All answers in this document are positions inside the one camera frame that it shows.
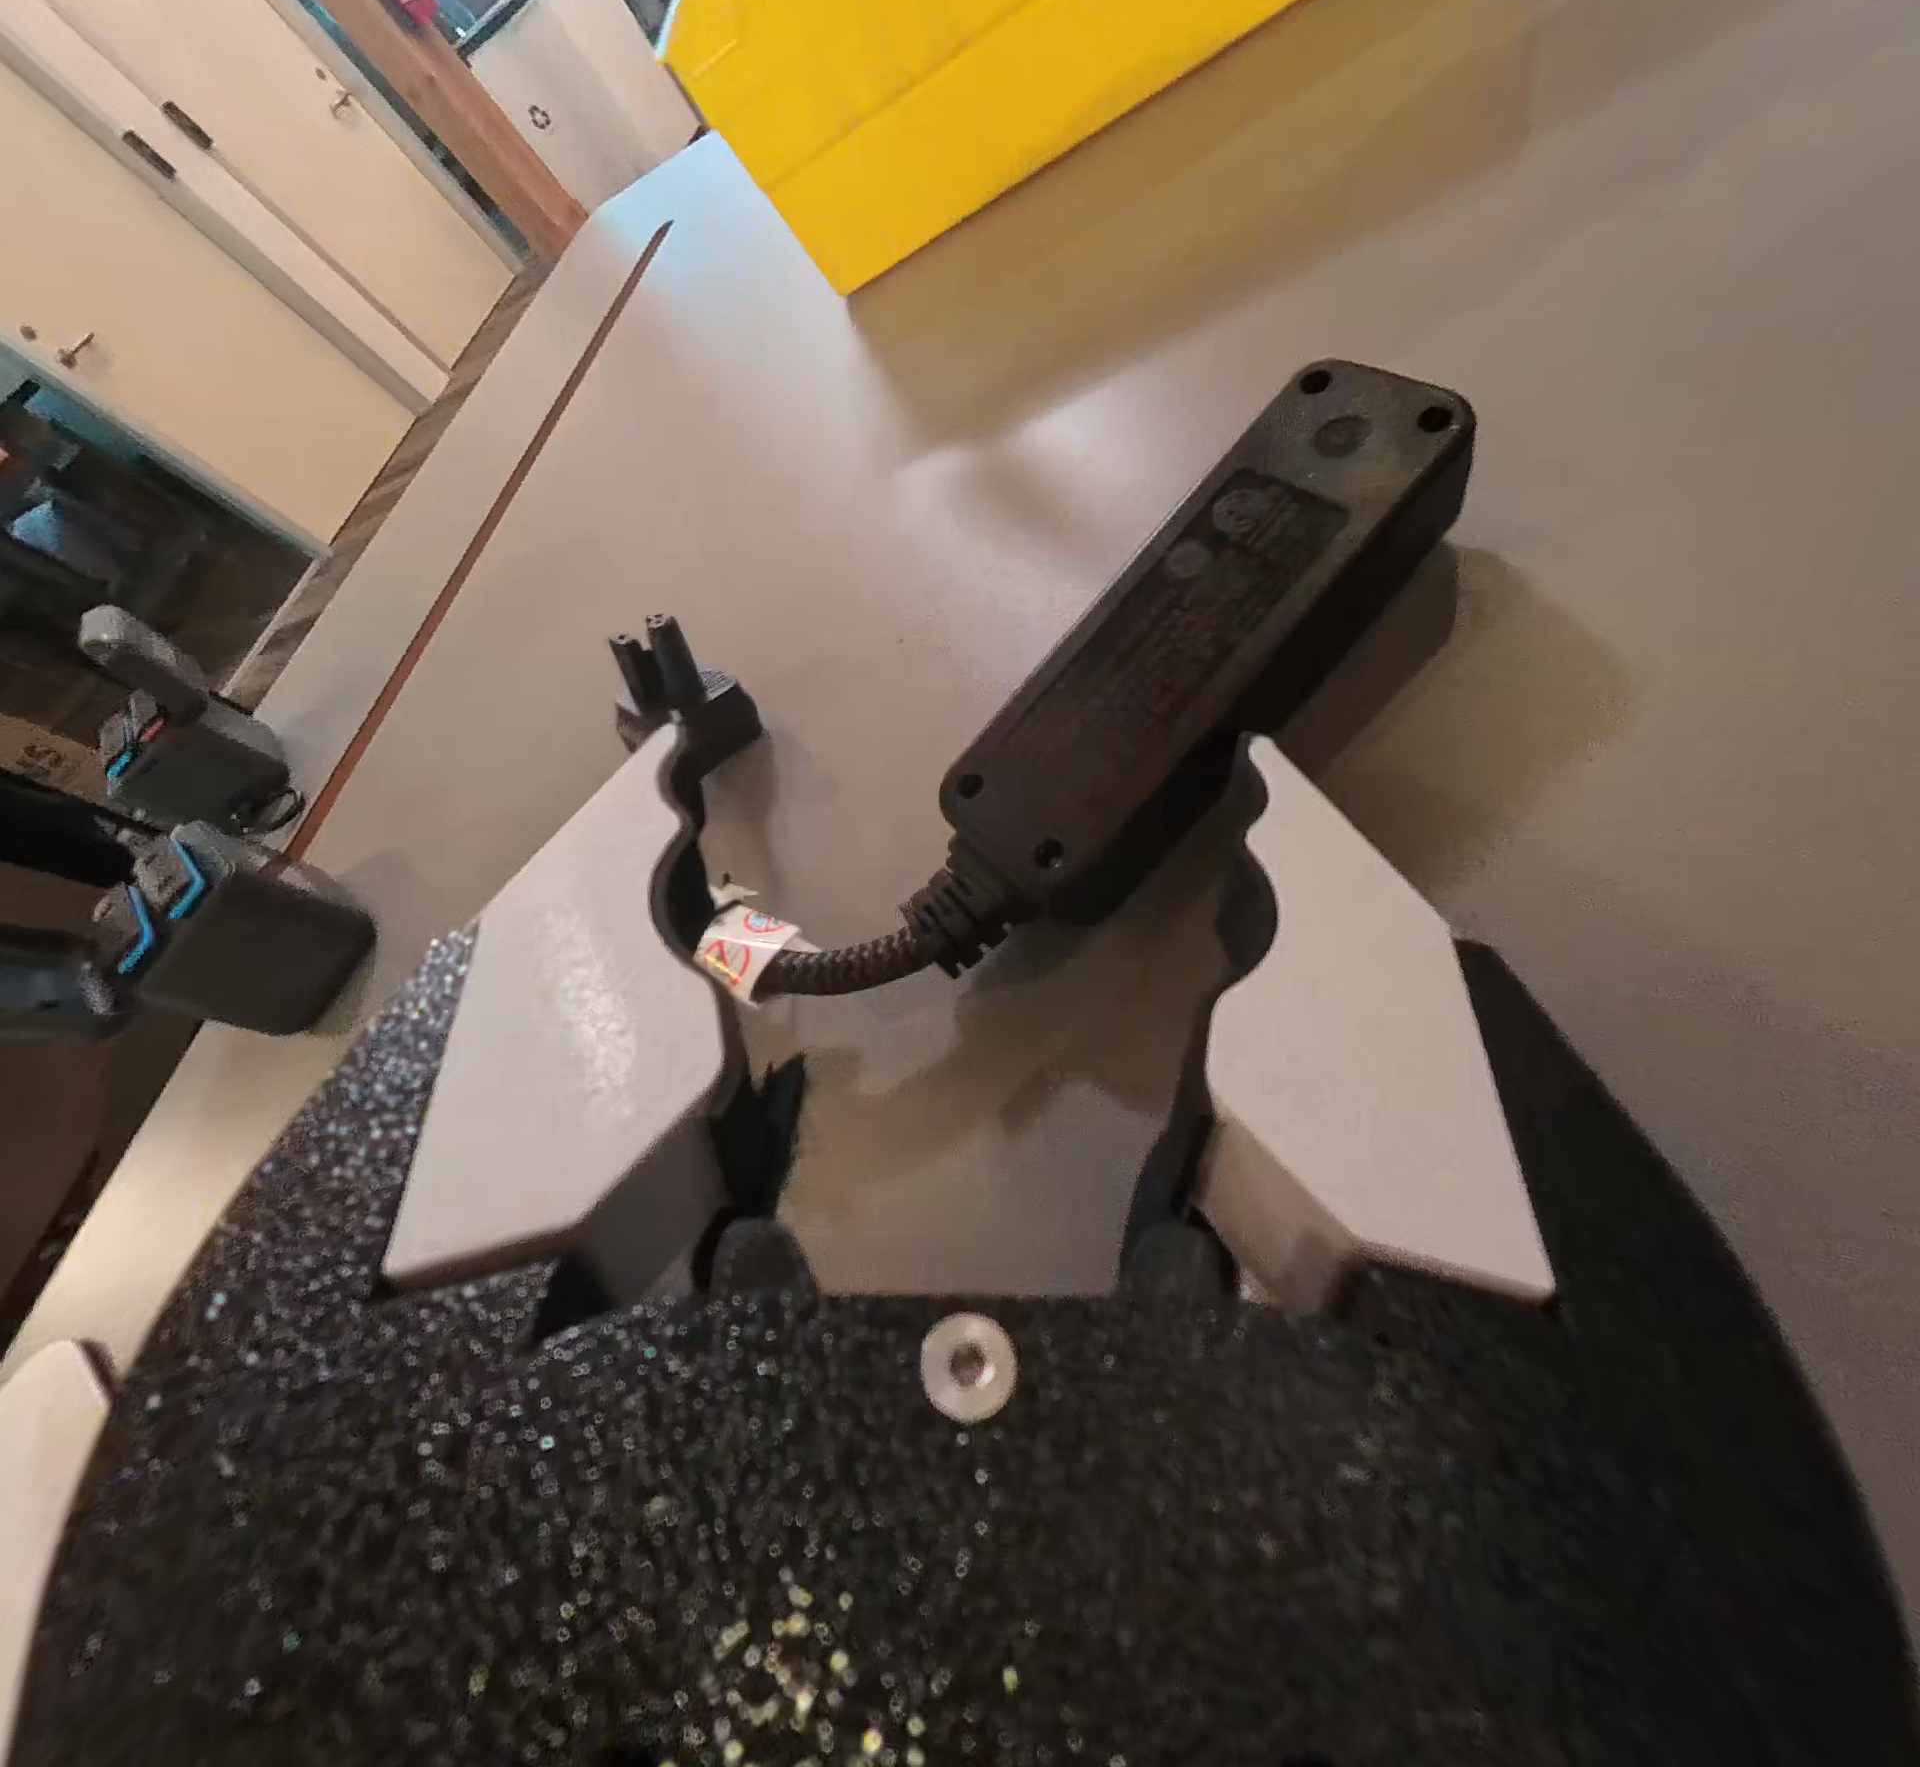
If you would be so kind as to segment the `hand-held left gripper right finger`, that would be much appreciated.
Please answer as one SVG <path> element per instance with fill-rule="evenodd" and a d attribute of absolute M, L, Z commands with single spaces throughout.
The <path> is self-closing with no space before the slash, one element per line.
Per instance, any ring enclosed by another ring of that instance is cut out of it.
<path fill-rule="evenodd" d="M 1556 1275 L 1452 929 L 1273 738 L 1245 738 L 1243 770 L 1260 922 L 1205 1025 L 1194 1202 L 1288 1313 L 1329 1310 L 1375 1263 L 1545 1306 Z"/>

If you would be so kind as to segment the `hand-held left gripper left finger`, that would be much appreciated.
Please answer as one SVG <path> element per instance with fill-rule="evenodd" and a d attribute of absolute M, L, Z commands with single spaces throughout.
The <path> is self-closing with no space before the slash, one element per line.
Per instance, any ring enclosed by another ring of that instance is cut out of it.
<path fill-rule="evenodd" d="M 655 728 L 482 907 L 382 1279 L 543 1259 L 614 1301 L 679 1275 L 725 1202 L 711 1118 L 745 1068 L 720 988 L 669 935 L 692 823 Z"/>

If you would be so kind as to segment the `black power strip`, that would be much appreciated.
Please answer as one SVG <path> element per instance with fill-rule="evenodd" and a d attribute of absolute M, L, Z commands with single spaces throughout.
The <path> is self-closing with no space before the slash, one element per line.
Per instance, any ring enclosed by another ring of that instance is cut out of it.
<path fill-rule="evenodd" d="M 914 913 L 1113 913 L 1454 527 L 1475 442 L 1434 382 L 1293 376 L 954 759 L 950 857 Z"/>

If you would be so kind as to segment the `black angled plug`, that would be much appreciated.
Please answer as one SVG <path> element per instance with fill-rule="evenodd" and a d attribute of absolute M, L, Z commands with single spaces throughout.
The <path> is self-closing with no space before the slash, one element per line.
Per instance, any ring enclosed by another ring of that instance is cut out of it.
<path fill-rule="evenodd" d="M 617 735 L 629 752 L 675 724 L 699 771 L 712 771 L 762 738 L 755 697 L 692 651 L 675 614 L 651 614 L 640 632 L 616 632 L 606 645 L 622 681 Z"/>

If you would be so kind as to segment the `black battery charger case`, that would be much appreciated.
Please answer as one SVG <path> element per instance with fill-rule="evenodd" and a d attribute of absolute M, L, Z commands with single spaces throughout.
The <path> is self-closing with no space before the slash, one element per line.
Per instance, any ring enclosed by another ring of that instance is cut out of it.
<path fill-rule="evenodd" d="M 377 948 L 372 916 L 339 882 L 269 845 L 192 820 L 129 848 L 131 876 L 95 905 L 90 950 L 136 1005 L 308 1033 Z"/>
<path fill-rule="evenodd" d="M 207 823 L 263 836 L 305 804 L 279 737 L 229 702 L 188 653 L 114 604 L 80 621 L 83 657 L 124 690 L 98 730 L 108 801 L 122 814 L 173 829 Z"/>

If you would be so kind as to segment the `cream single door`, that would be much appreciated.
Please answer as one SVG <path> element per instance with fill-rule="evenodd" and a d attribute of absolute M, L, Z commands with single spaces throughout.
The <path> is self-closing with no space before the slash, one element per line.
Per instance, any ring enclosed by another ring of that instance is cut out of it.
<path fill-rule="evenodd" d="M 5 354 L 308 554 L 448 373 L 46 0 L 5 0 Z"/>

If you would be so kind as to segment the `white recycling bin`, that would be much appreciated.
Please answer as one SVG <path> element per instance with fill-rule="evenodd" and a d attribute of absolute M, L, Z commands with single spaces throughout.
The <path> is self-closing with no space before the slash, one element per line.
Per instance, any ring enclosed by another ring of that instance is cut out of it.
<path fill-rule="evenodd" d="M 468 62 L 588 212 L 701 132 L 626 0 L 529 0 L 471 51 Z"/>

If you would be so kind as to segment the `cream double door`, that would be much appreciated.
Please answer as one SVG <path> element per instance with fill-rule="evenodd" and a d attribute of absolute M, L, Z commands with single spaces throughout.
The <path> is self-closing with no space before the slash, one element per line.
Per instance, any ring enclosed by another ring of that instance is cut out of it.
<path fill-rule="evenodd" d="M 516 277 L 476 202 L 297 0 L 38 0 L 419 356 L 452 368 Z"/>

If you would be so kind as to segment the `wooden post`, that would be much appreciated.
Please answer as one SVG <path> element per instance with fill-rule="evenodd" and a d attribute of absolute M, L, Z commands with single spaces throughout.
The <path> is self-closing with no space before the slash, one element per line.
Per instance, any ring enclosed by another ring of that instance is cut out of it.
<path fill-rule="evenodd" d="M 444 33 L 415 25 L 391 0 L 313 1 L 488 196 L 527 248 L 556 262 L 586 223 L 588 212 L 548 169 Z"/>

